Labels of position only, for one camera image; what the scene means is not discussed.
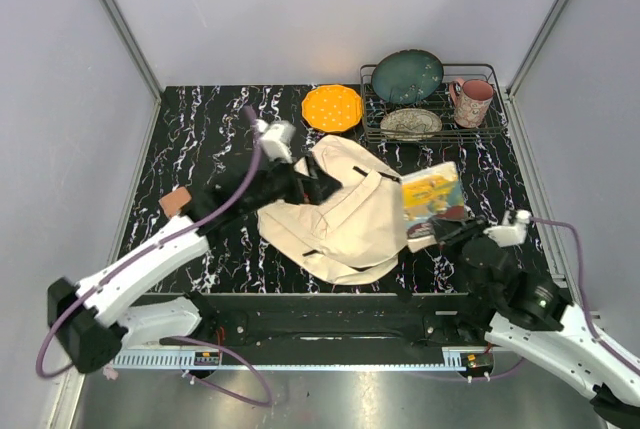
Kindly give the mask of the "yellow illustrated book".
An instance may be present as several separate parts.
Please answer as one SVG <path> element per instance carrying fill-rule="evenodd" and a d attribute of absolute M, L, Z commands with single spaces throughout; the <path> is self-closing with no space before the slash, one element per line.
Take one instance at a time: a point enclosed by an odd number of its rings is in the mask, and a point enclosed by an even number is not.
<path fill-rule="evenodd" d="M 464 220 L 469 212 L 457 166 L 444 162 L 401 177 L 407 246 L 412 253 L 436 243 L 434 221 Z"/>

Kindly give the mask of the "beige canvas backpack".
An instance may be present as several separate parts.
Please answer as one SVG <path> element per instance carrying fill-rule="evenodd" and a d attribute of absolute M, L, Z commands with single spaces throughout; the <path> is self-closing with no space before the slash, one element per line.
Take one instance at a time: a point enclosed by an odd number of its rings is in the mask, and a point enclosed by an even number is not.
<path fill-rule="evenodd" d="M 280 200 L 261 208 L 260 236 L 324 282 L 380 280 L 407 246 L 400 175 L 357 142 L 335 135 L 320 139 L 311 154 L 342 187 L 320 205 Z"/>

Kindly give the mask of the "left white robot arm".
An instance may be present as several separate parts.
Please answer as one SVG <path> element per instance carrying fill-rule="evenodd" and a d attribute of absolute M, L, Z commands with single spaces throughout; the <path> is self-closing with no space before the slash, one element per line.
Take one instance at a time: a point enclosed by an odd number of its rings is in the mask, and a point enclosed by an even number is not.
<path fill-rule="evenodd" d="M 219 313 L 198 292 L 169 302 L 137 305 L 152 286 L 208 252 L 223 228 L 267 205 L 284 201 L 318 206 L 341 189 L 310 156 L 301 167 L 283 160 L 251 164 L 236 187 L 209 186 L 180 204 L 151 238 L 121 259 L 77 283 L 62 277 L 47 289 L 47 342 L 58 341 L 71 367 L 90 374 L 123 349 L 186 337 L 196 345 L 223 334 Z"/>

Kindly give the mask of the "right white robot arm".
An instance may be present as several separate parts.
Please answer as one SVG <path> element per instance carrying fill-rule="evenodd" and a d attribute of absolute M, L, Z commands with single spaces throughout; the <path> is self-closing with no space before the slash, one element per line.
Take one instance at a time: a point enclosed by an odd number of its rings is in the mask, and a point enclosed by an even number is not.
<path fill-rule="evenodd" d="M 432 222 L 436 244 L 452 254 L 467 295 L 454 333 L 466 345 L 507 348 L 563 380 L 617 428 L 639 425 L 639 358 L 598 328 L 586 299 L 573 300 L 548 273 L 522 270 L 509 253 L 524 243 L 535 217 L 507 213 Z"/>

